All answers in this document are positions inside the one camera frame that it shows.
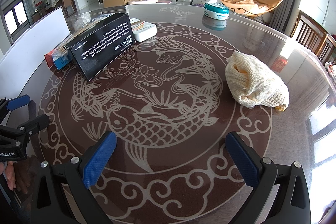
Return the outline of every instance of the blue gripper pad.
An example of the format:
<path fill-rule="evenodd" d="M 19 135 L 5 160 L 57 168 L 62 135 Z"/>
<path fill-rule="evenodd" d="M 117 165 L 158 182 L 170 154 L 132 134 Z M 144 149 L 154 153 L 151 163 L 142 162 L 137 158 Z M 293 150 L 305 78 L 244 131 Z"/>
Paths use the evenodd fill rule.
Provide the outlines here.
<path fill-rule="evenodd" d="M 246 185 L 253 188 L 257 187 L 259 184 L 258 169 L 233 134 L 229 133 L 226 136 L 225 147 L 235 162 Z"/>
<path fill-rule="evenodd" d="M 114 132 L 110 132 L 83 168 L 83 183 L 86 189 L 96 184 L 116 146 L 117 136 Z"/>
<path fill-rule="evenodd" d="M 13 100 L 10 100 L 7 104 L 7 109 L 8 110 L 14 110 L 14 109 L 17 109 L 19 107 L 28 105 L 29 102 L 30 102 L 29 95 L 23 95 L 23 96 L 15 98 Z"/>

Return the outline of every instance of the window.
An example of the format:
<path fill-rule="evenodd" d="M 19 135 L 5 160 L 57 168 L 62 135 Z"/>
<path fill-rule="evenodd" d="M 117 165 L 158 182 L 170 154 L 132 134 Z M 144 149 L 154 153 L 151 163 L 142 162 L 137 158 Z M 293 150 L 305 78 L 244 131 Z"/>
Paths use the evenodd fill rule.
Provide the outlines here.
<path fill-rule="evenodd" d="M 5 21 L 8 27 L 9 34 L 12 34 L 16 29 L 17 25 L 15 22 L 13 10 L 10 10 L 6 15 L 5 15 Z"/>
<path fill-rule="evenodd" d="M 25 9 L 23 8 L 23 3 L 20 2 L 19 4 L 17 4 L 14 7 L 14 10 L 15 10 L 17 21 L 19 22 L 19 24 L 21 25 L 24 22 L 26 22 L 27 16 L 26 16 Z"/>

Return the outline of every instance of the teal lid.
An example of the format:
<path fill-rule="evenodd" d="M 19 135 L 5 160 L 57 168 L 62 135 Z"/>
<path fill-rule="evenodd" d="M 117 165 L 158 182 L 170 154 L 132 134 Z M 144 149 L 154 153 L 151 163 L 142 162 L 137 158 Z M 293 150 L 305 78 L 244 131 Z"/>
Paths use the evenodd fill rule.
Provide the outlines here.
<path fill-rule="evenodd" d="M 219 13 L 219 14 L 228 14 L 229 8 L 226 7 L 224 4 L 219 4 L 219 3 L 206 3 L 204 5 L 204 9 L 207 9 L 209 11 Z"/>

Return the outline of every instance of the table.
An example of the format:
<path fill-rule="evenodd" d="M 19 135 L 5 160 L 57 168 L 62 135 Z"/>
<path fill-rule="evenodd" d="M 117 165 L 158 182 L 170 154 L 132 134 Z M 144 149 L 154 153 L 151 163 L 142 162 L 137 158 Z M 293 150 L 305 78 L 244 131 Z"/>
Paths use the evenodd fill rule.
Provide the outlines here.
<path fill-rule="evenodd" d="M 72 63 L 61 71 L 45 62 L 37 68 L 22 94 L 52 123 L 31 138 L 28 160 L 15 167 L 30 175 L 28 193 L 16 190 L 22 211 L 41 161 L 69 161 L 112 130 L 117 148 L 91 191 L 114 223 L 228 223 L 251 192 L 224 148 L 223 137 L 237 131 L 260 156 L 277 164 L 300 161 L 316 223 L 336 197 L 336 91 L 318 59 L 258 22 L 230 14 L 223 23 L 187 5 L 106 8 L 70 17 L 68 24 L 74 31 L 111 12 L 155 23 L 157 36 L 136 44 L 90 83 Z M 290 94 L 284 112 L 248 109 L 231 97 L 224 72 L 236 50 L 283 79 Z M 25 121 L 27 112 L 13 111 L 7 125 Z"/>

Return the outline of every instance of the teal and white round container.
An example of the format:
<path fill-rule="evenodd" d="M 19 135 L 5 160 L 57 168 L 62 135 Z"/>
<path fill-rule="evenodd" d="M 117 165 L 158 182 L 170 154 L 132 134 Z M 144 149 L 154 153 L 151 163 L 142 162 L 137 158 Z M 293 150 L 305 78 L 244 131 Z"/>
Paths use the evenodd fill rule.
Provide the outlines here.
<path fill-rule="evenodd" d="M 229 17 L 229 8 L 219 3 L 206 3 L 204 14 L 213 19 L 226 20 Z"/>

